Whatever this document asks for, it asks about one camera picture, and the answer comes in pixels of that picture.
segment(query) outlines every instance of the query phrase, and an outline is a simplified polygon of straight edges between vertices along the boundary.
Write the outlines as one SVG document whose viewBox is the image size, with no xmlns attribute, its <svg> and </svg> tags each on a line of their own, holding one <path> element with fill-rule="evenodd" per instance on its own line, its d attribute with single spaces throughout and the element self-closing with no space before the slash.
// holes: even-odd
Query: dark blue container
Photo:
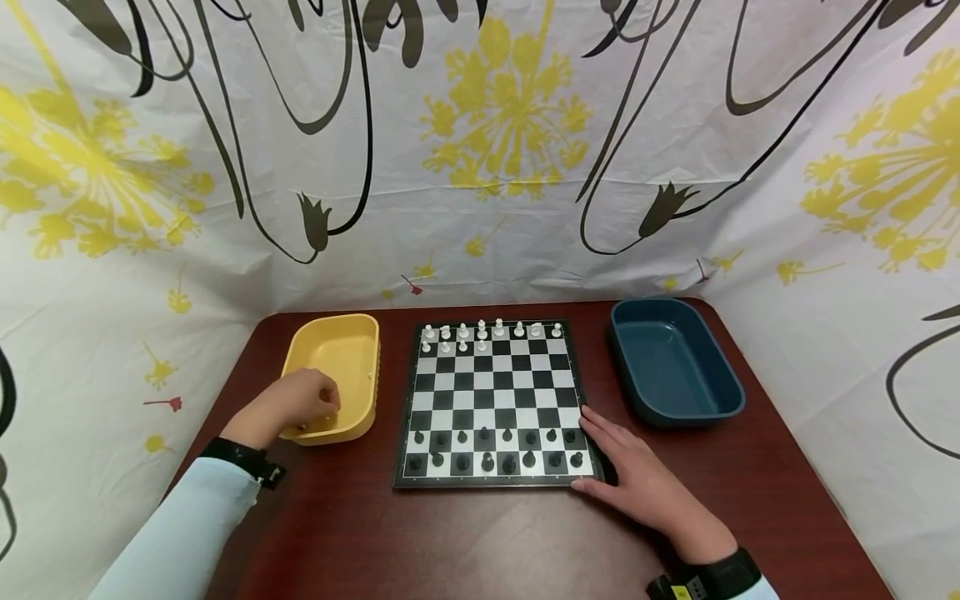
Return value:
<svg viewBox="0 0 960 600">
<path fill-rule="evenodd" d="M 743 410 L 743 387 L 692 306 L 672 298 L 624 300 L 611 319 L 613 349 L 643 420 L 696 427 Z"/>
</svg>

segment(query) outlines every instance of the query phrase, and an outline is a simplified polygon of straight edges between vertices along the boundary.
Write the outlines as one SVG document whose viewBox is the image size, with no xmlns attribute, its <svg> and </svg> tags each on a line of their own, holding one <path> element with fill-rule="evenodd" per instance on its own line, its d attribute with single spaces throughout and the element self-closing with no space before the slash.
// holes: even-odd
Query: light blue sleeve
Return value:
<svg viewBox="0 0 960 600">
<path fill-rule="evenodd" d="M 260 485 L 240 467 L 199 458 L 107 569 L 90 600 L 203 598 Z"/>
</svg>

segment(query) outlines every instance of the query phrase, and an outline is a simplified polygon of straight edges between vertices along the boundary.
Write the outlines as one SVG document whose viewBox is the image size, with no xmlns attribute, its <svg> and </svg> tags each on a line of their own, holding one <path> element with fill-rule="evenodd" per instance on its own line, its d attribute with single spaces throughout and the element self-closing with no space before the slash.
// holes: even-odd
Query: black wristband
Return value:
<svg viewBox="0 0 960 600">
<path fill-rule="evenodd" d="M 249 446 L 223 438 L 210 440 L 200 455 L 235 464 L 267 490 L 275 490 L 280 480 L 287 474 L 286 468 L 267 460 L 266 450 L 254 450 Z"/>
</svg>

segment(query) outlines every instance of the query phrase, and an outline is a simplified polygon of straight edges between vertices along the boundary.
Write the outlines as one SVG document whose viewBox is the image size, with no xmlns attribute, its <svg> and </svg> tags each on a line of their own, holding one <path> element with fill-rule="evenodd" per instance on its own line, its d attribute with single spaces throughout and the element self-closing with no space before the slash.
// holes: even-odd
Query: brown table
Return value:
<svg viewBox="0 0 960 600">
<path fill-rule="evenodd" d="M 207 597 L 645 598 L 673 560 L 664 541 L 574 492 L 391 488 L 415 324 L 556 317 L 569 319 L 590 406 L 650 443 L 750 549 L 781 598 L 890 598 L 716 313 L 691 302 L 747 392 L 739 416 L 691 431 L 653 430 L 628 413 L 606 342 L 612 302 L 371 311 L 381 336 L 372 429 L 346 444 L 274 445 L 272 458 L 289 474 L 276 492 L 260 493 Z M 274 315 L 257 326 L 185 465 L 279 376 L 297 329 L 330 314 Z"/>
</svg>

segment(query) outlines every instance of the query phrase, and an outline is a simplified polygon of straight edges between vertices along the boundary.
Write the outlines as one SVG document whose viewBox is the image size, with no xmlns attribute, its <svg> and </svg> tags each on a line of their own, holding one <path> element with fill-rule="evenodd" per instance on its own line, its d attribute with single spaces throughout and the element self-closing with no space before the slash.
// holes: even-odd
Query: yellow bowl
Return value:
<svg viewBox="0 0 960 600">
<path fill-rule="evenodd" d="M 380 367 L 380 325 L 370 315 L 317 319 L 301 327 L 290 342 L 283 374 L 319 369 L 337 382 L 340 412 L 306 429 L 287 429 L 284 440 L 300 445 L 336 444 L 367 433 L 376 417 Z"/>
</svg>

